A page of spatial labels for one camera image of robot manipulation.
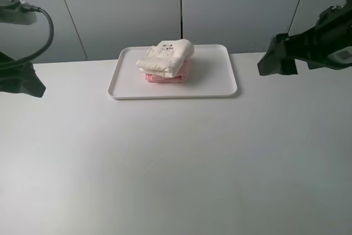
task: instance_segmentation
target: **stack of folded towels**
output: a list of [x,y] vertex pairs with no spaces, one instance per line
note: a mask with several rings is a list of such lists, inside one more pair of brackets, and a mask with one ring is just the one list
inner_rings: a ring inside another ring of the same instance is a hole
[[182,83],[189,75],[194,46],[188,40],[162,41],[137,61],[139,70],[151,83]]

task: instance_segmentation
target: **gray wall panel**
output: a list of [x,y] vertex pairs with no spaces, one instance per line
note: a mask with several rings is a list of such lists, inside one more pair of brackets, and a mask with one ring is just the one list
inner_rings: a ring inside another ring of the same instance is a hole
[[[54,22],[51,47],[35,62],[84,61],[86,56],[64,0],[21,0],[46,10]],[[49,27],[44,15],[30,26],[0,23],[0,50],[18,59],[30,55],[47,41]]]
[[184,37],[231,53],[265,51],[288,32],[299,0],[183,0]]
[[298,34],[314,27],[320,13],[330,6],[344,5],[346,0],[301,0],[294,17],[290,34]]
[[66,0],[88,59],[180,38],[180,0]]

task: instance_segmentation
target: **printed cartoon design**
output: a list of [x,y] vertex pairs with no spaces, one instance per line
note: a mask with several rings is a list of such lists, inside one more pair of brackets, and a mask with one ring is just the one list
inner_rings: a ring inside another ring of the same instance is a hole
[[163,47],[161,47],[161,49],[166,52],[172,51],[173,48],[174,47],[172,45],[163,45]]

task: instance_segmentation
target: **white table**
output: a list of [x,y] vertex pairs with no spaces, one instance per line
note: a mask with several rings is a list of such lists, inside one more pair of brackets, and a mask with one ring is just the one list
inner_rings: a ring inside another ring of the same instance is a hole
[[0,93],[0,234],[351,235],[352,68],[261,55],[232,55],[230,99],[115,101],[116,61],[35,65],[42,99]]

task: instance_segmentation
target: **cable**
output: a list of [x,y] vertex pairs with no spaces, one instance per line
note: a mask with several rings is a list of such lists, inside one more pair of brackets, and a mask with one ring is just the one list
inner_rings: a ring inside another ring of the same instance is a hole
[[35,53],[28,55],[26,57],[23,57],[17,61],[12,61],[12,62],[7,62],[7,63],[0,63],[0,69],[6,69],[6,68],[12,68],[12,67],[16,67],[19,65],[22,65],[24,63],[28,63],[33,61],[35,58],[37,58],[39,55],[41,55],[42,53],[44,53],[44,51],[46,51],[51,43],[53,42],[54,39],[54,24],[52,19],[50,18],[49,14],[42,8],[36,7],[36,6],[32,6],[29,4],[23,4],[21,5],[21,9],[23,12],[40,12],[42,14],[44,14],[44,16],[47,18],[48,22],[49,22],[49,38],[46,42],[46,44],[41,47],[38,51],[36,51]]

